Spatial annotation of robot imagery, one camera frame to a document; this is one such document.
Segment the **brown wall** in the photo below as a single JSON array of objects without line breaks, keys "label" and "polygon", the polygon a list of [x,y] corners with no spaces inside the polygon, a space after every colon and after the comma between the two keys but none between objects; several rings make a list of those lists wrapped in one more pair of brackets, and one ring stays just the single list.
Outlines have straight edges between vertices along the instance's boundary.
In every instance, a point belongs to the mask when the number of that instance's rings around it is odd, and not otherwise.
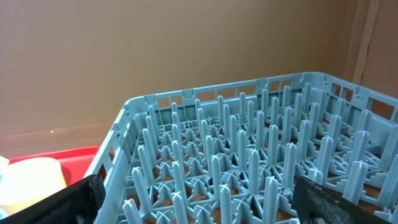
[{"label": "brown wall", "polygon": [[361,85],[398,98],[398,1],[380,3]]},{"label": "brown wall", "polygon": [[346,0],[0,1],[0,135],[113,120],[133,96],[335,74]]}]

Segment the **dish rack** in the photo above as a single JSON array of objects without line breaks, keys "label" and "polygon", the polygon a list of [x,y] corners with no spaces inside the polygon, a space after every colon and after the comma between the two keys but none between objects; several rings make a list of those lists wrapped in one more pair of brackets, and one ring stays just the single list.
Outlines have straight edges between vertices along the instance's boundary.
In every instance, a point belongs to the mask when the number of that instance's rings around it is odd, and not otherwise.
[{"label": "dish rack", "polygon": [[319,72],[130,99],[86,173],[106,172],[95,223],[299,223],[303,175],[397,223],[397,110]]}]

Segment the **red tray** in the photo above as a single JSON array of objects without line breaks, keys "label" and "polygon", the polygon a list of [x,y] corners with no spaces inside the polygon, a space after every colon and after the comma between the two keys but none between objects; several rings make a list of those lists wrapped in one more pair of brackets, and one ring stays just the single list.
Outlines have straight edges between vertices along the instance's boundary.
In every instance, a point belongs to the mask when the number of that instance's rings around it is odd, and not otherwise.
[{"label": "red tray", "polygon": [[10,159],[10,164],[36,157],[51,157],[61,163],[63,177],[67,186],[81,180],[88,167],[98,152],[99,146],[84,147],[79,149],[70,149],[58,152],[48,152],[31,156],[22,156]]}]

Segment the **yellow object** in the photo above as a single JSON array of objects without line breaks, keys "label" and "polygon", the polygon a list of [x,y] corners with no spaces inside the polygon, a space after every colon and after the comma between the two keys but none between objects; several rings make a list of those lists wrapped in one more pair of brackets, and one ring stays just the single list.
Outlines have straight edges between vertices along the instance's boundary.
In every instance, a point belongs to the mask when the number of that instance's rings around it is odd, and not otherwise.
[{"label": "yellow object", "polygon": [[56,159],[38,157],[16,162],[2,170],[0,206],[12,215],[66,186]]}]

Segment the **cream colored container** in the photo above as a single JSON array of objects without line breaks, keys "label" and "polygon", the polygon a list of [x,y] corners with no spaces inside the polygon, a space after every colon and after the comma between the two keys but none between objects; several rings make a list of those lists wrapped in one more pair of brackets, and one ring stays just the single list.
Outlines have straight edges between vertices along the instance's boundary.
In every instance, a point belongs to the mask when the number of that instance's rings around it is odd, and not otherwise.
[{"label": "cream colored container", "polygon": [[17,213],[66,187],[56,159],[38,157],[3,167],[0,206],[8,215]]}]

